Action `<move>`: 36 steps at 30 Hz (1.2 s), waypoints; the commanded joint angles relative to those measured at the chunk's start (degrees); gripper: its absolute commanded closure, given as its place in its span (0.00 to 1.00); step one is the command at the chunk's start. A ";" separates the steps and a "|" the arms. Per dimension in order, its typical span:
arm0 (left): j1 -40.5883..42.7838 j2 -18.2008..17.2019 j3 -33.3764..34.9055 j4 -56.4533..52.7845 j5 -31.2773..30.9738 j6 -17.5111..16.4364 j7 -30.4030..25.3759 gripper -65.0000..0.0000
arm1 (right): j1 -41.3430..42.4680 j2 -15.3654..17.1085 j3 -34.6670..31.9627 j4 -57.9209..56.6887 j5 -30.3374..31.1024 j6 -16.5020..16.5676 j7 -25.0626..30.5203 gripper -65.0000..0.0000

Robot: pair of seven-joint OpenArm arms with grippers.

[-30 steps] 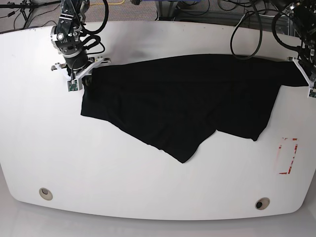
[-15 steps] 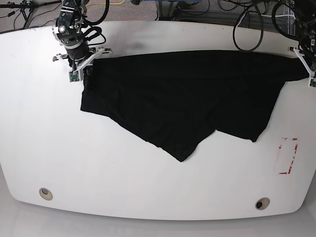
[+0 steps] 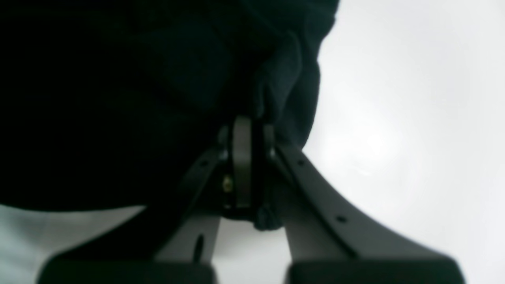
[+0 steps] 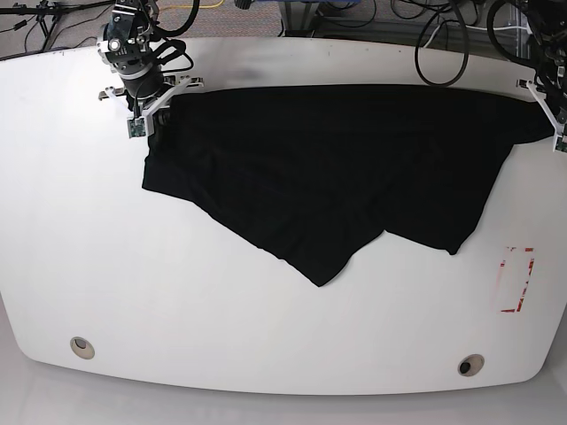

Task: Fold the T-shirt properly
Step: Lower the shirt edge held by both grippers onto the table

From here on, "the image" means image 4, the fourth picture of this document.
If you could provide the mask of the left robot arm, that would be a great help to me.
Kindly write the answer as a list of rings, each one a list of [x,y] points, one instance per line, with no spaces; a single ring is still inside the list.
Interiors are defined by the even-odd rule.
[[[493,26],[496,13],[511,5],[526,18],[532,35],[530,57],[508,52],[498,41]],[[546,102],[557,122],[566,123],[566,3],[564,1],[495,1],[485,19],[488,38],[508,61],[531,68],[536,87],[546,94]]]

